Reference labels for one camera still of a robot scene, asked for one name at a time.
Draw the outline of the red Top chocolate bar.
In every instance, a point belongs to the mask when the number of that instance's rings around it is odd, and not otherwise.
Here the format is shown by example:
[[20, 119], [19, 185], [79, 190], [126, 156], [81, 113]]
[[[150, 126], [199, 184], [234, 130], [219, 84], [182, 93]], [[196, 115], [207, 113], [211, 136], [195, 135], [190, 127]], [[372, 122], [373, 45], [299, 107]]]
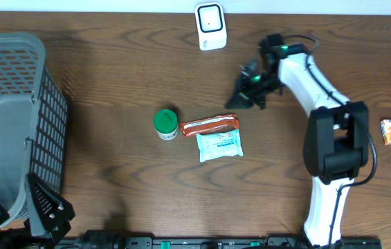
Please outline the red Top chocolate bar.
[[235, 113], [180, 123], [181, 132], [186, 138], [197, 134], [212, 133], [226, 128], [238, 129], [239, 126], [240, 123]]

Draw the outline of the teal wet wipes pack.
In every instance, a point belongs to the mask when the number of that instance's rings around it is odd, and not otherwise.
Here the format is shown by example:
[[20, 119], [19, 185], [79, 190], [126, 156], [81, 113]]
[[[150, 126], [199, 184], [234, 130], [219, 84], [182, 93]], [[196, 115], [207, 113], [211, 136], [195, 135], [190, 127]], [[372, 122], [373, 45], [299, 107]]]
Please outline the teal wet wipes pack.
[[196, 137], [201, 163], [224, 156], [244, 155], [238, 129], [223, 133], [197, 134]]

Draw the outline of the green lid white jar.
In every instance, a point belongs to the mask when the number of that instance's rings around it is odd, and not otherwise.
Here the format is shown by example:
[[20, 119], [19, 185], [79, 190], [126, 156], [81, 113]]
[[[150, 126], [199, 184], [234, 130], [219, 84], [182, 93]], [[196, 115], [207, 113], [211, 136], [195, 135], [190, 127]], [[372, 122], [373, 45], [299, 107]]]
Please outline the green lid white jar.
[[154, 116], [154, 128], [162, 140], [173, 140], [179, 133], [177, 115], [170, 109], [162, 109]]

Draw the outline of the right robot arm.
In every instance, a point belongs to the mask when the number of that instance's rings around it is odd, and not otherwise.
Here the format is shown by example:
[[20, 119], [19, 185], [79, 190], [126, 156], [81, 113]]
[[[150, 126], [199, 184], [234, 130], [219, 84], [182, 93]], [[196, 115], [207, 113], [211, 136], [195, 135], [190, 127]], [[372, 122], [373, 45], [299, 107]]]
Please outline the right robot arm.
[[317, 67], [313, 48], [288, 44], [281, 34], [267, 35], [259, 43], [258, 58], [241, 68], [227, 109], [266, 106], [266, 96], [288, 88], [308, 117], [303, 160], [311, 174], [312, 192], [299, 248], [343, 248], [340, 222], [345, 199], [357, 182], [360, 168], [376, 158], [368, 129], [369, 113], [363, 102], [351, 102]]

